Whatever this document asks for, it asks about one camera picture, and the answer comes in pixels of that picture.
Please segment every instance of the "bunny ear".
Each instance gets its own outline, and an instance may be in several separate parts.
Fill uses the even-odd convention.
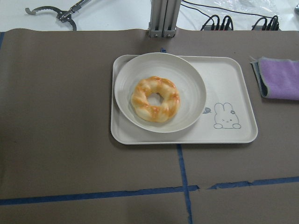
[[[224,108],[224,111],[227,111],[227,112],[233,111],[233,106],[230,103],[225,103],[223,105],[223,108]]]
[[[214,110],[215,110],[216,113],[223,112],[224,111],[223,104],[216,103],[215,106],[214,106]]]

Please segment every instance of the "metal bracket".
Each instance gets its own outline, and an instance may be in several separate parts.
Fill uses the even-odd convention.
[[[152,0],[150,37],[174,37],[181,0]]]

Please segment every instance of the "round plate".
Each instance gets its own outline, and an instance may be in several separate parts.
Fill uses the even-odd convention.
[[[143,120],[131,104],[131,95],[138,82],[151,76],[169,79],[180,93],[180,109],[166,122]],[[206,103],[206,87],[197,70],[186,60],[167,53],[148,53],[130,60],[116,77],[114,95],[119,109],[131,122],[158,133],[177,132],[189,127],[202,114]]]

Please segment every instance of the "folded cloth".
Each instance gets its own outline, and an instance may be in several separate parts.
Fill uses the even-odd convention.
[[[262,57],[251,64],[263,97],[299,100],[299,61]]]

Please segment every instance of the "donut hole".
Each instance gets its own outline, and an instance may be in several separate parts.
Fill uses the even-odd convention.
[[[159,93],[152,93],[148,96],[149,104],[154,106],[160,106],[164,98]]]

